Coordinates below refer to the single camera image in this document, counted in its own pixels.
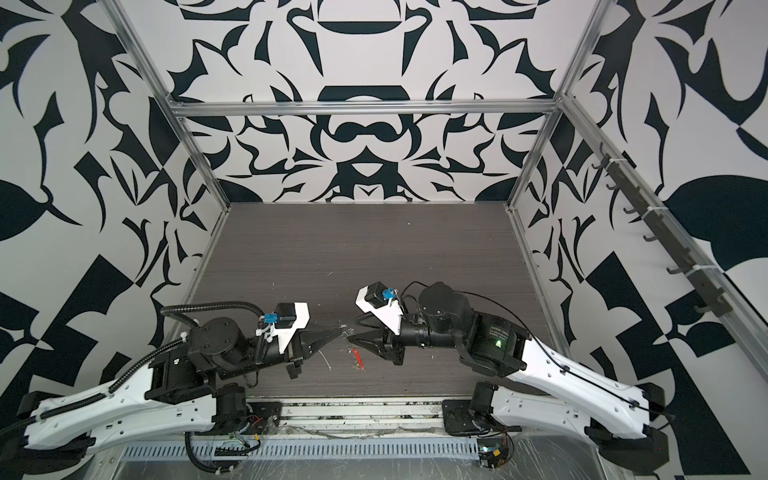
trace metal grate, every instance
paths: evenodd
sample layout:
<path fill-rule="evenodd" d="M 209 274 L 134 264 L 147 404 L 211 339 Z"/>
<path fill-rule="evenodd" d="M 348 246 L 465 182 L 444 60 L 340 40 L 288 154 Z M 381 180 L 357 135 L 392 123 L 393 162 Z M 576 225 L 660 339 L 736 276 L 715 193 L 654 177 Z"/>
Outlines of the metal grate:
<path fill-rule="evenodd" d="M 222 440 L 193 441 L 198 458 L 210 459 Z M 126 462 L 162 462 L 186 458 L 182 441 L 143 441 L 128 444 Z M 243 457 L 220 457 L 216 459 Z M 476 439 L 264 439 L 249 460 L 349 460 L 363 458 L 460 458 L 477 460 Z"/>

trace hook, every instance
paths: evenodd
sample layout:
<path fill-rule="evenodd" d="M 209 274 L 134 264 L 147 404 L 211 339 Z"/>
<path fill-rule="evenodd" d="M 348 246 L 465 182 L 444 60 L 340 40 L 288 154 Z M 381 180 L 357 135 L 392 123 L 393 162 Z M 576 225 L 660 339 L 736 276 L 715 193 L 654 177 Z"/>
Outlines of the hook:
<path fill-rule="evenodd" d="M 698 305 L 694 305 L 694 310 L 696 310 L 696 313 L 707 313 L 712 311 L 712 306 L 707 305 L 705 307 L 701 307 Z"/>
<path fill-rule="evenodd" d="M 594 168 L 595 170 L 600 170 L 601 168 L 603 168 L 603 165 L 608 165 L 610 162 L 611 162 L 611 158 L 608 155 L 603 154 L 603 159 L 600 161 L 600 163 L 597 165 L 592 165 L 592 168 Z"/>
<path fill-rule="evenodd" d="M 687 268 L 685 268 L 684 266 L 679 266 L 678 268 L 676 268 L 674 270 L 671 269 L 670 267 L 667 267 L 667 273 L 669 273 L 670 275 L 677 275 L 678 273 L 682 273 L 685 270 L 687 270 Z"/>

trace aluminum frame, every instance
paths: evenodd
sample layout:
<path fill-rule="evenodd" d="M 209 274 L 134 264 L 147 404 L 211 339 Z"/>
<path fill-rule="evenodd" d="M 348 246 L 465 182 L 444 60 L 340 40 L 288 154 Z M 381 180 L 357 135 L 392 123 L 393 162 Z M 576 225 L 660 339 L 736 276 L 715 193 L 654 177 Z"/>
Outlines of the aluminum frame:
<path fill-rule="evenodd" d="M 528 152 L 528 156 L 523 161 L 523 169 L 517 180 L 515 180 L 515 185 L 512 186 L 512 191 L 509 193 L 507 205 L 510 208 L 514 208 L 514 205 L 518 202 L 522 192 L 525 190 L 525 185 L 528 185 L 528 182 L 531 181 L 531 176 L 533 176 L 533 172 L 536 170 L 538 162 L 541 161 L 544 149 L 546 148 L 549 139 L 552 138 L 552 134 L 554 133 L 554 129 L 558 126 L 562 113 L 563 112 L 560 109 L 557 109 L 552 113 L 547 114 L 544 124 L 536 135 L 533 146 Z"/>
<path fill-rule="evenodd" d="M 335 114 L 487 114 L 548 113 L 550 98 L 513 100 L 407 100 L 407 101 L 274 101 L 274 102 L 171 102 L 178 117 L 230 115 L 335 115 Z"/>
<path fill-rule="evenodd" d="M 544 280 L 538 272 L 536 261 L 533 259 L 531 248 L 528 245 L 528 241 L 525 239 L 525 226 L 522 223 L 520 215 L 517 210 L 507 210 L 509 215 L 509 221 L 512 223 L 512 233 L 515 235 L 515 239 L 520 247 L 520 254 L 523 257 L 523 263 L 525 269 L 528 271 L 528 276 L 531 278 L 533 284 L 533 291 L 536 293 L 541 311 L 544 314 L 544 322 L 547 326 L 549 337 L 552 339 L 553 347 L 563 356 L 571 358 L 571 347 L 565 339 L 565 335 L 558 328 L 558 324 L 555 321 L 555 315 L 551 305 L 552 301 L 549 300 L 547 290 L 544 288 Z"/>
<path fill-rule="evenodd" d="M 200 148 L 198 148 L 190 131 L 182 125 L 182 122 L 171 110 L 170 102 L 168 101 L 168 91 L 165 88 L 165 85 L 163 85 L 160 75 L 157 74 L 157 68 L 152 63 L 152 60 L 147 53 L 147 49 L 141 43 L 134 26 L 128 19 L 127 13 L 120 4 L 120 1 L 98 1 L 99 4 L 104 7 L 104 13 L 112 24 L 115 34 L 118 36 L 118 39 L 120 39 L 120 43 L 123 44 L 123 47 L 125 47 L 125 51 L 131 56 L 136 64 L 136 68 L 139 70 L 141 77 L 149 87 L 154 100 L 163 112 L 170 128 L 174 131 L 179 141 L 184 145 L 184 148 L 187 149 L 192 164 L 194 164 L 197 171 L 200 172 L 206 187 L 208 187 L 208 190 L 214 196 L 222 210 L 229 208 L 230 201 L 224 193 L 221 184 L 216 179 L 214 172 L 210 169 L 208 160 L 200 151 Z"/>
<path fill-rule="evenodd" d="M 525 158 L 522 172 L 515 181 L 515 185 L 512 187 L 512 192 L 509 194 L 507 205 L 510 208 L 514 208 L 514 205 L 518 202 L 522 191 L 525 189 L 525 185 L 528 185 L 528 182 L 531 179 L 533 170 L 538 166 L 538 162 L 541 161 L 541 155 L 544 153 L 544 148 L 552 137 L 554 128 L 557 127 L 557 124 L 560 121 L 559 112 L 561 111 L 561 108 L 558 102 L 565 95 L 571 93 L 581 72 L 584 70 L 584 64 L 587 63 L 587 59 L 592 55 L 594 46 L 598 43 L 600 30 L 605 23 L 605 18 L 616 2 L 617 0 L 598 0 L 595 2 L 589 17 L 589 22 L 581 33 L 581 37 L 579 38 L 577 47 L 571 57 L 571 61 L 565 69 L 563 80 L 554 94 L 555 109 L 548 115 L 544 125 L 541 126 L 541 130 L 539 130 L 538 135 L 536 136 L 533 147 L 531 147 L 528 156 Z"/>
<path fill-rule="evenodd" d="M 568 120 L 571 121 L 574 127 L 579 130 L 578 133 L 598 157 L 607 154 L 610 158 L 624 159 L 616 145 L 602 129 L 594 124 L 589 114 L 573 95 L 564 94 L 555 103 L 565 113 L 565 116 L 568 117 Z"/>

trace debris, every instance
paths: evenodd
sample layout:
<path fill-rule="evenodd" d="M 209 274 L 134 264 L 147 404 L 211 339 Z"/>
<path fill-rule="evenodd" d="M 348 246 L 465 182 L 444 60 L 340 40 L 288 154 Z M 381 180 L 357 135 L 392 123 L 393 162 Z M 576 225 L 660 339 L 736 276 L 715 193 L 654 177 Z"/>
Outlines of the debris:
<path fill-rule="evenodd" d="M 360 369 L 365 370 L 366 367 L 362 364 L 362 359 L 360 358 L 360 354 L 357 352 L 357 349 L 352 349 L 352 351 L 355 354 L 355 358 L 357 358 L 357 364 L 360 365 Z"/>
<path fill-rule="evenodd" d="M 330 372 L 331 371 L 331 364 L 328 363 L 328 359 L 326 358 L 325 355 L 323 355 L 323 351 L 322 350 L 318 350 L 318 353 L 323 357 L 323 360 L 326 361 L 326 365 L 328 366 L 328 371 Z"/>

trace black motor joint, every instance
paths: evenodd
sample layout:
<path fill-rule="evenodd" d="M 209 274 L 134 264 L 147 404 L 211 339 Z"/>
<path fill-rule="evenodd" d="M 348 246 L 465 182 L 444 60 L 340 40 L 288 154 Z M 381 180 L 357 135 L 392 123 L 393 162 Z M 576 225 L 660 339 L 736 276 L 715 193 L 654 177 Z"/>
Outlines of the black motor joint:
<path fill-rule="evenodd" d="M 405 347 L 418 346 L 456 348 L 463 364 L 487 376 L 507 376 L 526 368 L 521 358 L 525 340 L 531 337 L 522 327 L 474 311 L 466 296 L 443 282 L 427 286 L 417 302 L 416 311 L 403 316 L 398 336 L 368 315 L 358 324 L 373 330 L 348 340 L 396 365 L 402 365 Z"/>
<path fill-rule="evenodd" d="M 240 304 L 221 302 L 203 305 L 206 310 L 212 310 L 209 305 L 235 308 L 233 305 Z M 174 308 L 188 312 L 194 311 L 195 307 Z M 247 310 L 261 312 L 255 306 Z M 158 355 L 150 363 L 153 369 L 152 384 L 145 398 L 176 405 L 204 395 L 215 395 L 219 391 L 218 379 L 248 376 L 281 363 L 286 365 L 290 378 L 295 379 L 304 361 L 341 334 L 340 329 L 298 329 L 283 353 L 280 352 L 277 338 L 273 337 L 271 342 L 266 341 L 264 332 L 269 323 L 276 329 L 289 329 L 295 321 L 294 304 L 278 303 L 273 313 L 260 317 L 260 336 L 245 337 L 237 322 L 228 316 L 218 316 L 190 329 L 184 344 Z"/>

